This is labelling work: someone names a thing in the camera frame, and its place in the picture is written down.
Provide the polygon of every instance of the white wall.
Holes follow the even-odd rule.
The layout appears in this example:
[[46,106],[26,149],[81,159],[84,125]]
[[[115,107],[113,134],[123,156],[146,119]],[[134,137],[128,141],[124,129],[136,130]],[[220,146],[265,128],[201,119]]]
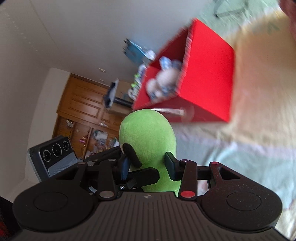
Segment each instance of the white wall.
[[25,177],[31,121],[48,70],[0,8],[0,196]]
[[[34,112],[28,148],[52,138],[54,125],[57,119],[57,108],[69,75],[69,72],[60,69],[51,68],[49,70]],[[25,177],[33,183],[38,182],[28,157],[26,160]]]
[[67,61],[50,37],[31,0],[8,0],[2,5],[13,25],[26,36],[27,42],[50,67],[68,70]]
[[[29,0],[12,0],[21,6]],[[30,0],[71,73],[105,84],[132,81],[137,70],[124,55],[126,38],[158,51],[213,0]],[[26,25],[26,8],[19,15]]]
[[14,189],[8,193],[7,195],[4,196],[4,198],[6,198],[7,200],[14,202],[15,198],[24,190],[34,186],[35,183],[27,180],[27,179],[23,179],[20,183],[18,183],[17,186],[14,187]]

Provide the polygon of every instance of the white stuffed toy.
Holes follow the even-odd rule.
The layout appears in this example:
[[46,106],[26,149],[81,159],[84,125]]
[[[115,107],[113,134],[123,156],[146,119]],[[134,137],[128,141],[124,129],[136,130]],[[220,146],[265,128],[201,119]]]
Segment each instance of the white stuffed toy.
[[159,59],[159,62],[161,71],[157,73],[155,79],[148,80],[146,84],[146,92],[153,101],[165,99],[175,92],[182,67],[179,60],[171,61],[164,56]]

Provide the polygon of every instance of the green stuffed animal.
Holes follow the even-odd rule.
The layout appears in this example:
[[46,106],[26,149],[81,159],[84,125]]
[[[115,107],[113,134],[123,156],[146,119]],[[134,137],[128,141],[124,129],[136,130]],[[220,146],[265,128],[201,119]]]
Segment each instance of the green stuffed animal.
[[121,123],[120,144],[130,144],[140,162],[141,168],[131,166],[131,170],[154,167],[160,179],[156,184],[143,187],[145,192],[174,191],[178,194],[181,181],[170,180],[165,167],[164,154],[170,151],[176,156],[176,137],[167,119],[154,110],[138,110],[129,114]]

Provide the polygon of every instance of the black ridged surface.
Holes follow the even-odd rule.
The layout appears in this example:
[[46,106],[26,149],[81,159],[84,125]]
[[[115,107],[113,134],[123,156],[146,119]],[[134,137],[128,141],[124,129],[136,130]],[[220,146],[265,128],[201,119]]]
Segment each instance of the black ridged surface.
[[123,193],[101,203],[79,226],[59,233],[23,230],[13,241],[282,241],[275,229],[242,234],[210,222],[193,202],[174,193]]

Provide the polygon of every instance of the red storage box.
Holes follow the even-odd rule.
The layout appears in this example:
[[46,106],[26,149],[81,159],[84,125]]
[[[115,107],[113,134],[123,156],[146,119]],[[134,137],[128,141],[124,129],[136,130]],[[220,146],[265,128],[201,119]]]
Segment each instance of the red storage box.
[[[175,95],[160,103],[151,103],[146,83],[161,70],[159,59],[183,62]],[[229,110],[234,71],[234,50],[219,35],[198,19],[182,29],[157,55],[147,68],[133,110],[152,108],[182,108],[189,121],[226,121]],[[164,114],[171,122],[181,117]]]

